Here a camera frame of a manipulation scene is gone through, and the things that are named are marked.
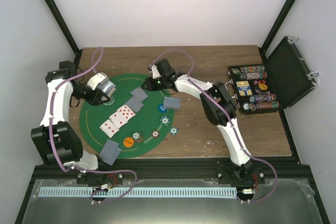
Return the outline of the orange big blind button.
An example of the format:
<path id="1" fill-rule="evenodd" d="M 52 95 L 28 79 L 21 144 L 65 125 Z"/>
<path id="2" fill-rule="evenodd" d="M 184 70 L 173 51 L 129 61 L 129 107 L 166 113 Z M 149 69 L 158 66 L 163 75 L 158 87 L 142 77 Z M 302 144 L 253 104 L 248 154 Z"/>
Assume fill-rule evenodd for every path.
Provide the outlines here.
<path id="1" fill-rule="evenodd" d="M 131 148 L 134 145 L 134 139 L 132 137 L 126 137 L 123 140 L 123 145 L 126 148 Z"/>

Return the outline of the blue playing card deck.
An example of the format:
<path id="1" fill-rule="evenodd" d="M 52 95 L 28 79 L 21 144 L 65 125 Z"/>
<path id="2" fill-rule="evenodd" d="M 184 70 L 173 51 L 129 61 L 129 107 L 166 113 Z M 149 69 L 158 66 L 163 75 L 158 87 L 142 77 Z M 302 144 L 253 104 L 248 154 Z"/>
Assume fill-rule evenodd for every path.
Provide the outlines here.
<path id="1" fill-rule="evenodd" d="M 107 97 L 111 97 L 116 85 L 110 80 L 105 81 L 104 83 L 100 83 L 97 85 L 97 89 L 101 90 Z"/>

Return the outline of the poker chip stack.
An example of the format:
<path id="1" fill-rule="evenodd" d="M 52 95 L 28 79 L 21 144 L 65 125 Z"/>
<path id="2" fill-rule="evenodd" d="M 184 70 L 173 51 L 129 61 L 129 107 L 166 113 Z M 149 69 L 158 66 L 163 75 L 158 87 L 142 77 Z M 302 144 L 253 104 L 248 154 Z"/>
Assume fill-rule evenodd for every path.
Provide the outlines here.
<path id="1" fill-rule="evenodd" d="M 143 135 L 138 131 L 132 133 L 132 138 L 136 143 L 141 143 L 143 141 Z"/>
<path id="2" fill-rule="evenodd" d="M 160 118 L 160 121 L 161 121 L 161 124 L 166 125 L 166 126 L 170 125 L 170 123 L 171 123 L 170 118 L 166 115 L 162 116 Z"/>

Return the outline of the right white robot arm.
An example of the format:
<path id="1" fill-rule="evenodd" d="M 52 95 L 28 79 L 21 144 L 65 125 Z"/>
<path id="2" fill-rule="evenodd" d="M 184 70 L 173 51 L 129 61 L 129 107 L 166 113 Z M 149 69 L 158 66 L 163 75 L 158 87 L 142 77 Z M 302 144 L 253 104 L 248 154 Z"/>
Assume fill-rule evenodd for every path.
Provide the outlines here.
<path id="1" fill-rule="evenodd" d="M 200 99 L 206 118 L 219 129 L 228 147 L 235 181 L 248 182 L 254 164 L 238 128 L 236 105 L 225 85 L 200 81 L 190 77 L 189 73 L 175 72 L 165 58 L 149 65 L 148 70 L 151 76 L 142 84 L 144 90 L 172 89 Z"/>

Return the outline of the blue checkered playing card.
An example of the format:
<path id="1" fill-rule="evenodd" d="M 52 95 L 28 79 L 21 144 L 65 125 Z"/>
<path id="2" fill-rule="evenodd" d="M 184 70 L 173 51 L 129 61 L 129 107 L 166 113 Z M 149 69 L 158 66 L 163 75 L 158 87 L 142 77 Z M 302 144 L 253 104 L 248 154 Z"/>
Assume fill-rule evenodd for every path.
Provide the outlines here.
<path id="1" fill-rule="evenodd" d="M 119 147 L 111 149 L 109 153 L 106 153 L 106 155 L 102 158 L 102 160 L 108 165 L 112 166 L 121 152 L 122 149 Z"/>

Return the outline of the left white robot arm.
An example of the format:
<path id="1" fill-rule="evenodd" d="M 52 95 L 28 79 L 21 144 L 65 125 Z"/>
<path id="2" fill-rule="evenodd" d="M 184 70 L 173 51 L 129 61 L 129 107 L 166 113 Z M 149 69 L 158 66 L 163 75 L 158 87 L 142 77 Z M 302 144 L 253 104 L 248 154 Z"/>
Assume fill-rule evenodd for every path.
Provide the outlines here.
<path id="1" fill-rule="evenodd" d="M 110 102 L 116 88 L 105 73 L 95 73 L 87 83 L 77 81 L 77 67 L 62 61 L 59 68 L 45 77 L 48 99 L 40 126 L 31 130 L 30 137 L 46 166 L 60 165 L 65 170 L 89 171 L 95 184 L 102 184 L 107 170 L 99 166 L 97 155 L 83 149 L 80 137 L 69 123 L 71 99 L 84 100 L 91 106 Z"/>

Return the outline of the blue small blind button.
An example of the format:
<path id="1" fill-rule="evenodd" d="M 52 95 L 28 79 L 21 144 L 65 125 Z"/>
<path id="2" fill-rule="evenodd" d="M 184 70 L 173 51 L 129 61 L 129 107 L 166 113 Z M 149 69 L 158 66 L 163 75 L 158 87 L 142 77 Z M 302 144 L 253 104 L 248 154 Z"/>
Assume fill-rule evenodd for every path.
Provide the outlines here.
<path id="1" fill-rule="evenodd" d="M 158 106 L 158 111 L 159 111 L 160 113 L 165 113 L 165 112 L 167 111 L 167 109 L 164 108 L 164 106 L 163 106 L 162 104 L 160 104 L 160 105 Z"/>

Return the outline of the single teal poker chip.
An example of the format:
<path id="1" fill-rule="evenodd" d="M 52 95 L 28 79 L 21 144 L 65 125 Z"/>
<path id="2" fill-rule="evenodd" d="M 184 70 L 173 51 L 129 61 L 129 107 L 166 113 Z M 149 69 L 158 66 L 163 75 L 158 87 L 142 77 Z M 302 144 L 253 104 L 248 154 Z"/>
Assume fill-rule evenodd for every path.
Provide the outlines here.
<path id="1" fill-rule="evenodd" d="M 171 133 L 172 135 L 176 135 L 176 134 L 178 133 L 178 129 L 177 129 L 176 127 L 171 127 L 171 128 L 170 128 L 170 133 Z"/>

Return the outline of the red poker chip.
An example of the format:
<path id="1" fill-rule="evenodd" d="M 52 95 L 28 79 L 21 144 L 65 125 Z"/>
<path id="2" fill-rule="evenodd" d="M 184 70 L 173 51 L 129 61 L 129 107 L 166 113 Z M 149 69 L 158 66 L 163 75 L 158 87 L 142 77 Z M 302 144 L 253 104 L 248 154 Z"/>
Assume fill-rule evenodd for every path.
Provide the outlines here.
<path id="1" fill-rule="evenodd" d="M 152 136 L 153 138 L 157 138 L 157 137 L 159 137 L 159 136 L 160 136 L 160 131 L 158 131 L 158 130 L 154 130 L 154 131 L 152 131 L 151 136 Z"/>

